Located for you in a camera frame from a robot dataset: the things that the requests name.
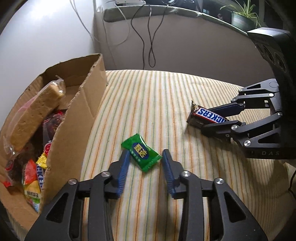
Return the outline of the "potted spider plant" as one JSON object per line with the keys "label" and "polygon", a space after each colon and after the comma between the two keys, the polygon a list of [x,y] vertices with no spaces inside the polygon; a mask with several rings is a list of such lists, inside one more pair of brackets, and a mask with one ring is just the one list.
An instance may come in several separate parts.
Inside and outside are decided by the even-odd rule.
{"label": "potted spider plant", "polygon": [[251,1],[234,1],[234,3],[221,6],[220,10],[225,9],[231,13],[231,25],[248,32],[262,27],[258,13],[254,11],[255,7],[256,5]]}

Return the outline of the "round jelly cup snack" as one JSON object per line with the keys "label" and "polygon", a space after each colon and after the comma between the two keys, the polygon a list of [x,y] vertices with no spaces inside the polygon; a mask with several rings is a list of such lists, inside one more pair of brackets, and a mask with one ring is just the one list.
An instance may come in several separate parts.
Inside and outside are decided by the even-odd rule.
{"label": "round jelly cup snack", "polygon": [[36,163],[33,160],[29,160],[23,166],[22,185],[27,202],[39,212],[42,195],[37,179]]}

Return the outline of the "packaged sliced bread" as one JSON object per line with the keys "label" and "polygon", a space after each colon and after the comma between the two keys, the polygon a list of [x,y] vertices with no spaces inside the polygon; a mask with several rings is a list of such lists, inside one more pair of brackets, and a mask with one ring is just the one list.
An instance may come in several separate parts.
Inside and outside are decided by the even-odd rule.
{"label": "packaged sliced bread", "polygon": [[4,134],[4,151],[9,159],[22,151],[45,117],[60,105],[65,93],[65,82],[58,77],[20,107]]}

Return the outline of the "yellow candy packet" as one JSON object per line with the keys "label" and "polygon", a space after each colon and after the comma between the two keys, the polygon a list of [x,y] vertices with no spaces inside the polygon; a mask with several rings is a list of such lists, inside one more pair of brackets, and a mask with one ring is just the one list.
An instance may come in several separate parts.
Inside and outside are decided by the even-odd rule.
{"label": "yellow candy packet", "polygon": [[36,165],[38,165],[39,167],[43,168],[43,169],[47,169],[48,165],[47,165],[47,154],[45,152],[43,152],[41,154],[41,156],[39,156],[38,160],[36,161]]}

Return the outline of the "green candy packet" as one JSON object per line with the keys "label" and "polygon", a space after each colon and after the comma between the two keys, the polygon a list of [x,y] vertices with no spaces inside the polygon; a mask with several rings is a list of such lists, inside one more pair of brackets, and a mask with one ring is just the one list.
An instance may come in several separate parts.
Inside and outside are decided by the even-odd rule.
{"label": "green candy packet", "polygon": [[138,133],[124,140],[121,147],[130,151],[143,172],[148,172],[162,158]]}

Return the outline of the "Snickers bar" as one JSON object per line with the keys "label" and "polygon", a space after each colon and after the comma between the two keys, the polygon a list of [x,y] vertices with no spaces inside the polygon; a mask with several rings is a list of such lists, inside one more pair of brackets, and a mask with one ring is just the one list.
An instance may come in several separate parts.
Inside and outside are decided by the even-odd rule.
{"label": "Snickers bar", "polygon": [[189,125],[192,125],[196,128],[201,128],[204,125],[224,123],[226,121],[229,121],[229,119],[191,101],[191,110],[187,118],[187,123]]}

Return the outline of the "red chocolate cake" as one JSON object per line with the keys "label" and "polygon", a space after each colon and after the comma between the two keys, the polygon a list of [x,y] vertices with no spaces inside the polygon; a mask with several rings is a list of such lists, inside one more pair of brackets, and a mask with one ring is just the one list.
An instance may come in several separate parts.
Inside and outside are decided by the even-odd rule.
{"label": "red chocolate cake", "polygon": [[14,185],[13,170],[14,170],[14,161],[10,160],[7,162],[4,168],[4,174],[1,175],[1,183],[6,188],[9,188]]}

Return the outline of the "dark chocolate wafer bar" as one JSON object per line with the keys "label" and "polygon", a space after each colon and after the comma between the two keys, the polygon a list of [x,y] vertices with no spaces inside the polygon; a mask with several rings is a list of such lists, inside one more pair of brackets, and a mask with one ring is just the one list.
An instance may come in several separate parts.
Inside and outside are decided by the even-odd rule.
{"label": "dark chocolate wafer bar", "polygon": [[36,165],[36,173],[37,173],[39,187],[42,190],[43,184],[44,184],[44,169],[39,165]]}

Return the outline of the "brown cardboard box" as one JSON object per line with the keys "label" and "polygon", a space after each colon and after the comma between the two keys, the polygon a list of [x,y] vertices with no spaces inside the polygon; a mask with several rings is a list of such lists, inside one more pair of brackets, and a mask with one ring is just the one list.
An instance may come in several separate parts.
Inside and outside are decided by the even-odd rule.
{"label": "brown cardboard box", "polygon": [[64,79],[66,108],[49,151],[41,208],[48,204],[71,178],[80,178],[90,132],[107,86],[102,54],[92,54],[58,63],[41,73],[18,98],[1,129],[4,135],[16,111],[56,76]]}

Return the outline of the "white power strip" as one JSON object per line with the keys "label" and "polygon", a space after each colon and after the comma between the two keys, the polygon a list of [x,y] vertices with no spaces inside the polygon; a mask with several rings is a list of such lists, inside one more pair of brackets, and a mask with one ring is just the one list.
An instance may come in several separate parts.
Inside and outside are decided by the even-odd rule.
{"label": "white power strip", "polygon": [[118,6],[132,6],[132,5],[146,4],[146,1],[143,1],[143,0],[116,0],[115,3]]}

